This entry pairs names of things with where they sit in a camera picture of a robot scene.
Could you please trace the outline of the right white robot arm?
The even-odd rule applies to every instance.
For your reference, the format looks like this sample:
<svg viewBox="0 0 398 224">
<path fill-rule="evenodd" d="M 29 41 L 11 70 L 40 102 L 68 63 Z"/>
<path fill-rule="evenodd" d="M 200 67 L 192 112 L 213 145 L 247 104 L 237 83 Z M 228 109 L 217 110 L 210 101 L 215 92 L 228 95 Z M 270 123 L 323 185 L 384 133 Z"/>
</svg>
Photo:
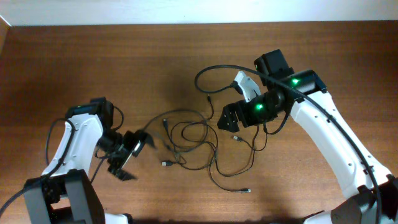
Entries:
<svg viewBox="0 0 398 224">
<path fill-rule="evenodd" d="M 232 133 L 266 124 L 285 111 L 311 137 L 335 174 L 345 202 L 302 223 L 397 223 L 397 177 L 361 143 L 345 122 L 326 85 L 313 70 L 294 72 L 282 52 L 273 50 L 254 61 L 258 85 L 239 67 L 233 88 L 243 100 L 226 105 L 217 123 Z"/>
</svg>

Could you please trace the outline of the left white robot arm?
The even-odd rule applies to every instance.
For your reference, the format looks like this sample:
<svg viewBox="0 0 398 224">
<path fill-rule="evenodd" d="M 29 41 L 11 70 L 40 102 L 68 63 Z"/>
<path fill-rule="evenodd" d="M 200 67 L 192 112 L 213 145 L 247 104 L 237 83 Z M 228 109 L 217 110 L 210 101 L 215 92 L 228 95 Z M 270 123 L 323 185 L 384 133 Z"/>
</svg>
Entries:
<svg viewBox="0 0 398 224">
<path fill-rule="evenodd" d="M 113 116 L 114 105 L 106 98 L 68 109 L 53 159 L 40 177 L 27 180 L 24 186 L 32 223 L 133 223 L 128 213 L 105 212 L 88 177 L 93 155 L 102 150 L 110 174 L 121 181 L 133 180 L 123 167 L 144 146 L 154 146 L 152 136 L 141 129 L 117 132 Z"/>
</svg>

